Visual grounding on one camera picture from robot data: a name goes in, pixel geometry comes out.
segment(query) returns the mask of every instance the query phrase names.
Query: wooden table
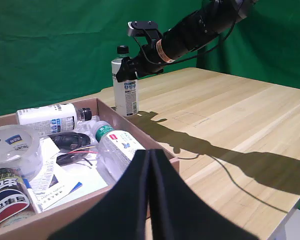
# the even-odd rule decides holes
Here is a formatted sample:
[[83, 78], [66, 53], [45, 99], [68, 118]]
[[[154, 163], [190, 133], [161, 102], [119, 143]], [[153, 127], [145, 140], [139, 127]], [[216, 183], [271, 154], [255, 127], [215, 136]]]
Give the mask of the wooden table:
[[[114, 105], [112, 88], [94, 96]], [[273, 239], [300, 201], [300, 89], [186, 68], [140, 80], [139, 100], [130, 121], [180, 158], [191, 189]]]

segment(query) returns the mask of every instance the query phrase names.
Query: robotic arm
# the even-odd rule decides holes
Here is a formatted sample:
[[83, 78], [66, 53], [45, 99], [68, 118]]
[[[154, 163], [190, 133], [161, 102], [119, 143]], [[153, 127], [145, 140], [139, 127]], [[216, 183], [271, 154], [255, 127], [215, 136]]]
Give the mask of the robotic arm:
[[137, 41], [140, 46], [138, 55], [122, 59], [117, 81], [121, 83], [137, 79], [137, 76], [160, 74], [165, 66], [185, 61], [176, 60], [199, 50], [231, 27], [230, 33], [236, 23], [247, 17], [257, 1], [210, 0], [207, 6], [189, 14], [163, 35], [153, 21], [128, 22], [128, 36], [136, 41], [136, 37], [145, 37], [147, 44], [141, 46]]

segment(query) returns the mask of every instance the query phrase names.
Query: white plastic bottle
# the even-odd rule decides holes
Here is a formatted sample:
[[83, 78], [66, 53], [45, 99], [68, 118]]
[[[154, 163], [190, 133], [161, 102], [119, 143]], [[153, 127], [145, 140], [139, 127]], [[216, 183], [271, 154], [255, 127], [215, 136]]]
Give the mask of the white plastic bottle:
[[18, 124], [37, 130], [40, 137], [70, 132], [77, 128], [78, 121], [84, 122], [91, 118], [90, 108], [76, 108], [72, 103], [16, 111]]
[[128, 117], [139, 111], [138, 80], [117, 81], [116, 74], [120, 69], [122, 59], [129, 56], [129, 47], [121, 45], [116, 51], [118, 57], [111, 61], [115, 109], [119, 115]]
[[98, 152], [112, 177], [117, 181], [137, 150], [145, 148], [127, 131], [114, 130], [106, 121], [99, 121], [95, 126], [95, 138], [99, 142]]

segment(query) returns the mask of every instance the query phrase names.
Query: black bottle cap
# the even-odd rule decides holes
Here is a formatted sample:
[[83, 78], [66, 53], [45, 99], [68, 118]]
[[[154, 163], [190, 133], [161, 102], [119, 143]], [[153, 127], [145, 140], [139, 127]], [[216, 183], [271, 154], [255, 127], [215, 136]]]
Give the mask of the black bottle cap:
[[82, 110], [83, 110], [84, 120], [85, 121], [91, 120], [91, 118], [92, 118], [91, 109], [89, 107], [84, 107], [84, 108], [82, 108]]
[[120, 45], [116, 47], [116, 52], [118, 54], [128, 54], [129, 53], [129, 47], [127, 45]]

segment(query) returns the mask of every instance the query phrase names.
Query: clear packing tape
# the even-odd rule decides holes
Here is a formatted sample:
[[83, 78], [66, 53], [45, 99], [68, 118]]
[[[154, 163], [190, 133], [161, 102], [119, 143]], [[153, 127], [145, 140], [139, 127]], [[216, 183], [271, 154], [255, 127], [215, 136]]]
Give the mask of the clear packing tape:
[[28, 126], [0, 126], [0, 169], [11, 168], [32, 180], [43, 165], [38, 133]]

